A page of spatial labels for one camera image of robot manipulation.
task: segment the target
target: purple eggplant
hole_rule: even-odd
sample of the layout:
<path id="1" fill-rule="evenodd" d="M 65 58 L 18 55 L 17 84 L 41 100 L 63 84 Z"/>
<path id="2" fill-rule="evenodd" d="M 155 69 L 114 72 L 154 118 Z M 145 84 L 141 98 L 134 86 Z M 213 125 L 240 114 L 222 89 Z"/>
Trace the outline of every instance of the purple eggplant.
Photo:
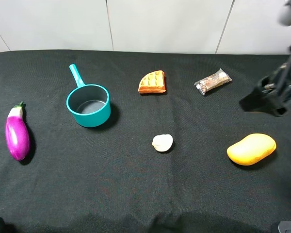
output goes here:
<path id="1" fill-rule="evenodd" d="M 27 127 L 23 121 L 23 104 L 15 105 L 6 119 L 5 139 L 11 156 L 23 160 L 30 150 L 30 141 Z"/>

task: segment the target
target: eggplant stem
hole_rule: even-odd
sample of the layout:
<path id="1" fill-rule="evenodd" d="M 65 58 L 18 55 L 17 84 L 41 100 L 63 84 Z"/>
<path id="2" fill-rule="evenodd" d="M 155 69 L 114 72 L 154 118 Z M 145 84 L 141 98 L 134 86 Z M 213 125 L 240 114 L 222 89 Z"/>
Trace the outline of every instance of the eggplant stem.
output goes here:
<path id="1" fill-rule="evenodd" d="M 23 105 L 24 105 L 24 102 L 22 101 L 19 104 L 15 105 L 14 108 L 23 107 Z"/>

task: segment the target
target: snack bar wrapper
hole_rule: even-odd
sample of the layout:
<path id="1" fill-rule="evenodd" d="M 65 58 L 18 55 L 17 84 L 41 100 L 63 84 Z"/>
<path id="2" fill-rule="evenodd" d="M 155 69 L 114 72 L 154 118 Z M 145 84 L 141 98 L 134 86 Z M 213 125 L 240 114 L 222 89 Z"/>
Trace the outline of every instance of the snack bar wrapper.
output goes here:
<path id="1" fill-rule="evenodd" d="M 215 74 L 212 74 L 194 83 L 194 86 L 196 86 L 202 95 L 205 95 L 207 91 L 210 91 L 230 81 L 232 81 L 232 79 L 229 77 L 229 75 L 226 74 L 222 69 L 219 69 Z"/>

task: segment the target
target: white garlic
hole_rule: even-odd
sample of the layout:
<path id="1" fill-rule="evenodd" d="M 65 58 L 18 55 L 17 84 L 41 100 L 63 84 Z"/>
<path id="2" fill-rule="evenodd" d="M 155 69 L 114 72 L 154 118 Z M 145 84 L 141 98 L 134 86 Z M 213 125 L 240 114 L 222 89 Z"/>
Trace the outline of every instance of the white garlic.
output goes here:
<path id="1" fill-rule="evenodd" d="M 173 141 L 170 134 L 157 135 L 153 138 L 152 146 L 159 152 L 165 152 L 171 148 Z"/>

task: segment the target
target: toy mango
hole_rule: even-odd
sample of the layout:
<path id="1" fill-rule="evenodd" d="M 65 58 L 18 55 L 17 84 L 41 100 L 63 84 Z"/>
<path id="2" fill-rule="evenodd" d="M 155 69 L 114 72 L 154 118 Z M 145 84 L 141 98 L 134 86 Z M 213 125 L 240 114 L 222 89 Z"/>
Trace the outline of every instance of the toy mango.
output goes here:
<path id="1" fill-rule="evenodd" d="M 230 146 L 227 149 L 227 155 L 233 162 L 239 165 L 249 166 L 264 159 L 273 153 L 275 149 L 276 142 L 270 136 L 253 133 Z"/>

